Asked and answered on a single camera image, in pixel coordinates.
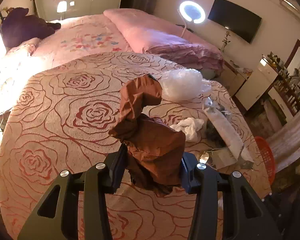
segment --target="pink bedspread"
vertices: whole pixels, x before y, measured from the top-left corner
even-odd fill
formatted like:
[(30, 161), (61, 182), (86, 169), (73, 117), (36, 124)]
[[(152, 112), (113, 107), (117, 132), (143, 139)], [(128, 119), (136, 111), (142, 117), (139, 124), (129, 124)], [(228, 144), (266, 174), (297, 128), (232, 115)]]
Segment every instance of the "pink bedspread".
[[(62, 170), (85, 171), (102, 162), (120, 142), (108, 135), (119, 114), (122, 84), (146, 73), (160, 78), (176, 63), (153, 55), (108, 52), (83, 57), (31, 77), (11, 111), (0, 148), (0, 208), (8, 233), (17, 236), (42, 194)], [(270, 192), (266, 169), (251, 131), (227, 90), (210, 82), (210, 94), (177, 104), (162, 100), (144, 113), (160, 117), (167, 125), (187, 117), (207, 120), (202, 102), (211, 96), (229, 109), (232, 125), (250, 151), (254, 170), (241, 170), (260, 197)], [(198, 143), (186, 143), (186, 151), (199, 156), (214, 148), (199, 132)], [(222, 172), (230, 173), (237, 167)], [(82, 194), (79, 202), (79, 239), (83, 240)], [(195, 195), (181, 188), (157, 197), (133, 187), (126, 172), (116, 194), (107, 195), (107, 209), (114, 239), (186, 239)], [(220, 211), (218, 225), (222, 225)], [(218, 228), (218, 239), (222, 234)]]
[(60, 23), (61, 29), (45, 38), (33, 54), (45, 61), (46, 69), (91, 54), (132, 51), (115, 24), (103, 14), (70, 18)]

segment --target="plastic bag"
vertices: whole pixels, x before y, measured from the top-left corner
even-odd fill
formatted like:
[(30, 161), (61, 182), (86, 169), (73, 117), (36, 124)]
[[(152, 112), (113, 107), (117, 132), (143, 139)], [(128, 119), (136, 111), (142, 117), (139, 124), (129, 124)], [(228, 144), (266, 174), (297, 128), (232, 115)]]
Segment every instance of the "plastic bag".
[[(227, 111), (224, 106), (219, 105), (217, 102), (212, 100), (210, 97), (207, 97), (205, 101), (203, 102), (203, 109), (206, 108), (215, 108), (219, 110), (226, 119), (231, 122), (232, 119), (232, 113), (230, 111)], [(213, 126), (212, 122), (208, 119), (207, 121), (207, 128), (206, 128), (206, 136), (208, 140), (211, 140), (217, 144), (218, 147), (225, 147), (226, 143), (222, 139), (222, 137), (219, 135), (216, 128)]]
[(203, 92), (211, 90), (209, 81), (195, 69), (175, 69), (163, 73), (160, 80), (165, 98), (172, 102), (196, 98)]
[[(230, 123), (231, 113), (209, 97), (203, 103), (202, 109), (211, 122), (210, 128), (216, 130), (222, 142), (229, 148), (232, 156), (228, 155), (228, 157), (231, 157), (231, 159), (234, 157), (241, 169), (249, 170), (253, 168), (254, 161), (249, 150), (245, 147), (241, 137)], [(209, 129), (209, 121), (207, 122), (206, 128), (207, 138), (211, 138), (212, 135), (215, 135), (215, 132), (211, 134), (212, 130)], [(223, 162), (225, 166), (232, 164), (232, 161), (226, 161), (225, 158), (221, 159), (221, 162)]]

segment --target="red basket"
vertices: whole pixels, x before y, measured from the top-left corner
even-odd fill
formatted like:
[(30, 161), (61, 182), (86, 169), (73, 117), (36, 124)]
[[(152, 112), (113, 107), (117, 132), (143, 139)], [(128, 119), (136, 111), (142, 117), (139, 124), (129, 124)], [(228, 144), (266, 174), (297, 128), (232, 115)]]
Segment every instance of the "red basket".
[(272, 151), (265, 139), (263, 139), (260, 136), (257, 136), (254, 139), (256, 140), (261, 156), (263, 158), (263, 162), (265, 163), (266, 170), (269, 177), (269, 182), (271, 185), (274, 181), (274, 176), (275, 176), (275, 163), (274, 163)]

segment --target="wall-mounted tv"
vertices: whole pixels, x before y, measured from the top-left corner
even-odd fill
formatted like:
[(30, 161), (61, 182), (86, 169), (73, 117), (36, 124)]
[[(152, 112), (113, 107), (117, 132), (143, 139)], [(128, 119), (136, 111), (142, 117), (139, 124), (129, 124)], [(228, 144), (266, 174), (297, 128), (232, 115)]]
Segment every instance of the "wall-mounted tv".
[(214, 0), (209, 20), (212, 20), (251, 43), (261, 23), (261, 17), (227, 0)]

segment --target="white tissue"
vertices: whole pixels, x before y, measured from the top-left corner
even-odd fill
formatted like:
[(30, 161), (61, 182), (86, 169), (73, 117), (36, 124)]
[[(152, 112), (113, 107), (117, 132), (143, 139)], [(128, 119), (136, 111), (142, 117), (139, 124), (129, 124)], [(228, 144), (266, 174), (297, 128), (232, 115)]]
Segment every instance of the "white tissue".
[(202, 128), (203, 124), (204, 120), (189, 117), (185, 120), (181, 120), (178, 124), (171, 125), (170, 127), (177, 132), (183, 131), (186, 135), (187, 142), (197, 142), (199, 139), (197, 131)]

